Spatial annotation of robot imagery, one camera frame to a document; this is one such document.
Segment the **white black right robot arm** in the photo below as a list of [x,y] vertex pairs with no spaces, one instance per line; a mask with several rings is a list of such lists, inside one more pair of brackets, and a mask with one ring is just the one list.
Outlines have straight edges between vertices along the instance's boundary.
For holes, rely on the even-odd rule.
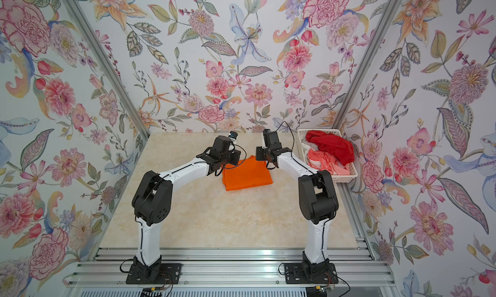
[[330,275],[329,228],[339,209],[332,176],[328,171],[312,168],[294,157],[289,148],[257,147],[256,160],[272,163],[297,180],[299,208],[308,223],[302,270],[308,280]]

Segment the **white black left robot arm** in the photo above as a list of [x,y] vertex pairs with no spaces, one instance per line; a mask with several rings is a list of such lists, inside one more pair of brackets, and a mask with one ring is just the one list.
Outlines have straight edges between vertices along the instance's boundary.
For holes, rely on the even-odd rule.
[[161,223],[171,211],[173,194],[197,179],[212,174],[218,176],[227,165],[237,166],[241,156],[237,148],[219,155],[212,151],[208,148],[177,168],[162,173],[149,171],[143,175],[132,200],[139,236],[133,267],[139,272],[147,276],[160,272]]

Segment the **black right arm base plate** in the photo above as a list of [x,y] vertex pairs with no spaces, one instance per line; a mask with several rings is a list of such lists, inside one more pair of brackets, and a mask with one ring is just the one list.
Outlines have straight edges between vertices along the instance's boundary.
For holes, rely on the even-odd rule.
[[286,284],[322,284],[335,285],[339,283],[335,265],[329,260],[321,263],[283,263],[280,271]]

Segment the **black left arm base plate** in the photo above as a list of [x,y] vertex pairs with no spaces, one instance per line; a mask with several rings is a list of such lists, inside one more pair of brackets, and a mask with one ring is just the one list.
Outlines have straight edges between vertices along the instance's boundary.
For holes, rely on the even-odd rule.
[[124,272],[127,275],[125,283],[128,285],[177,285],[182,267],[180,263],[162,263],[161,259],[152,266],[146,266],[134,257],[129,271]]

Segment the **orange t-shirt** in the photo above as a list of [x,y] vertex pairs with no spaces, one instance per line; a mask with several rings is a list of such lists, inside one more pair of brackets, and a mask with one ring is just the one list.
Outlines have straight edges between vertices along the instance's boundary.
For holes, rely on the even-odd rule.
[[273,184],[273,179],[264,161],[250,156],[239,161],[237,166],[228,164],[222,173],[226,191],[239,191]]

